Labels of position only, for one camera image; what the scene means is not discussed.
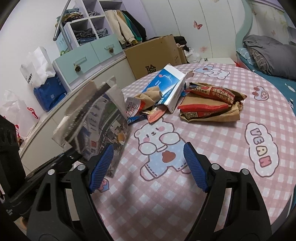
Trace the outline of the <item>blue white carton box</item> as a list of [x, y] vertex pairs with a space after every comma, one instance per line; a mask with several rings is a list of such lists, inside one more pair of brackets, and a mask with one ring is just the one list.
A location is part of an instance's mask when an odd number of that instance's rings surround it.
[[164, 105], [170, 113], [173, 113], [181, 93], [184, 91], [185, 80], [187, 74], [182, 73], [174, 66], [167, 64], [143, 90], [146, 92], [148, 88], [158, 86], [162, 93], [162, 98], [157, 105]]

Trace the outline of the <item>beige sock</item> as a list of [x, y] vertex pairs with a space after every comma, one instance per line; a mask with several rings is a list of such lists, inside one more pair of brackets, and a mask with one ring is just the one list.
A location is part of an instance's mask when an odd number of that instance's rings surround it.
[[135, 98], [144, 103], [143, 108], [150, 108], [162, 98], [162, 92], [159, 86], [149, 87], [145, 92], [137, 94]]

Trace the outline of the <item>white low cabinet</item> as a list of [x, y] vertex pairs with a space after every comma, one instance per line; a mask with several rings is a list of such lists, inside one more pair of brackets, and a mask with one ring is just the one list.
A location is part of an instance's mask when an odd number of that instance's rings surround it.
[[73, 120], [82, 109], [83, 104], [78, 103], [78, 101], [86, 102], [82, 96], [86, 93], [83, 88], [92, 81], [95, 84], [95, 88], [99, 88], [102, 83], [107, 82], [112, 77], [116, 78], [116, 84], [121, 89], [135, 82], [135, 76], [126, 57], [120, 57], [94, 73], [68, 93], [50, 112], [40, 117], [38, 124], [23, 142], [19, 151], [26, 174], [34, 171], [34, 169], [69, 147], [68, 144], [60, 146], [52, 137], [63, 117], [67, 116], [70, 117], [70, 120]]

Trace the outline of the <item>white red plastic bag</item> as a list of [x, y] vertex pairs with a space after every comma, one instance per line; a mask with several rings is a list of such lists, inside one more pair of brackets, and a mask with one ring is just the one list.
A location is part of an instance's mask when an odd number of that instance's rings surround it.
[[39, 122], [35, 110], [27, 107], [25, 102], [10, 90], [4, 92], [1, 115], [15, 125], [17, 136], [23, 140], [28, 138]]

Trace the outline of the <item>pink checkered bed blanket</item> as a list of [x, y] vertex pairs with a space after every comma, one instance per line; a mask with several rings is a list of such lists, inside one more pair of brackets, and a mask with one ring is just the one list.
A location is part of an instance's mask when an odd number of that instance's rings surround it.
[[112, 240], [270, 240], [295, 187], [293, 100], [268, 80], [207, 65], [189, 82], [246, 95], [239, 120], [187, 122], [180, 111], [131, 127], [113, 178], [92, 198]]

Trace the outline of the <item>blue fabric bag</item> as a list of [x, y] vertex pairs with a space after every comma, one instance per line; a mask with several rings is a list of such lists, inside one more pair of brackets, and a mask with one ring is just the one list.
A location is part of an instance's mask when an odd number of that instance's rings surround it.
[[59, 77], [55, 75], [46, 80], [38, 88], [34, 88], [34, 96], [46, 112], [54, 108], [67, 94]]

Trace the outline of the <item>brown paper bag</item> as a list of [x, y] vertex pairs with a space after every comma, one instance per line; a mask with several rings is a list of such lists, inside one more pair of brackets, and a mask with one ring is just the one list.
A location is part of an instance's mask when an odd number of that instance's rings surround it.
[[190, 82], [178, 106], [180, 118], [187, 121], [235, 122], [240, 120], [247, 95], [207, 83]]

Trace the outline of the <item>red snack packet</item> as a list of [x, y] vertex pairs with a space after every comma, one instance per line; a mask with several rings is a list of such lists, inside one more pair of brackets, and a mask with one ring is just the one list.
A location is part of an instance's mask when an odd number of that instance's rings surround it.
[[224, 113], [235, 103], [235, 94], [223, 87], [190, 82], [185, 92], [178, 110], [188, 120]]

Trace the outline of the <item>white paper bag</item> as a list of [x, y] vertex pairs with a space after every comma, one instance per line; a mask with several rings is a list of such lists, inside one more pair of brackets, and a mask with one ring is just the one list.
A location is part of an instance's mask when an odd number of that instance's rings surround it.
[[32, 88], [39, 88], [48, 78], [56, 75], [46, 49], [41, 46], [27, 54], [20, 72]]

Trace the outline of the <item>blue snack wrappers pile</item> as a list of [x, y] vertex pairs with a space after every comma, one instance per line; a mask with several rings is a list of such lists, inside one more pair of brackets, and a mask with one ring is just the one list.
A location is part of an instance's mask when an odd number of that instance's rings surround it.
[[153, 105], [144, 109], [144, 101], [134, 97], [128, 97], [125, 102], [127, 123], [129, 125], [141, 120], [154, 123], [158, 121], [167, 110], [168, 108], [165, 105]]

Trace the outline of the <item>teal drawer unit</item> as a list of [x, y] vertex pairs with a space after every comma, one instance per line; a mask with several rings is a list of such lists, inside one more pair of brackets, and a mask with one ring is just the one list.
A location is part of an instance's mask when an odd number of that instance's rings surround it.
[[53, 62], [53, 66], [60, 79], [74, 89], [121, 53], [122, 47], [112, 34], [63, 54]]

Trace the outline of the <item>grey folded clothes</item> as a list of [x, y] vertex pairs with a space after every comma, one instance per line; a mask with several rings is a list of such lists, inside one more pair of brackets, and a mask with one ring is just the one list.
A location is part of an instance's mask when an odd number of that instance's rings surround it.
[[249, 35], [243, 44], [267, 75], [295, 80], [295, 46], [267, 36]]

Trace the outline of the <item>white cubby shelf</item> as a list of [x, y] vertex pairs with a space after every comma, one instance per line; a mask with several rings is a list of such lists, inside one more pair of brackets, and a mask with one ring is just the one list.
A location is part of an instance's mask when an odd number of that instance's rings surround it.
[[122, 1], [66, 1], [53, 37], [60, 55], [89, 42], [116, 41], [106, 12], [124, 8]]

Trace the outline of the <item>brown cardboard box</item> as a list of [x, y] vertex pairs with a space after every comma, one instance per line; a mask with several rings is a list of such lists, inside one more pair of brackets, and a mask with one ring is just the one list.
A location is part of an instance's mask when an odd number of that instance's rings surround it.
[[137, 80], [162, 70], [167, 64], [182, 64], [173, 35], [154, 38], [127, 48], [125, 55]]

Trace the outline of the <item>hanging clothes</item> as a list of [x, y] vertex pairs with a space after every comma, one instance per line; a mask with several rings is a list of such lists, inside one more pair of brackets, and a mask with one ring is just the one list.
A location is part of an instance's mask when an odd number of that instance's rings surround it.
[[144, 26], [128, 11], [107, 10], [104, 12], [112, 32], [122, 46], [134, 46], [147, 40]]

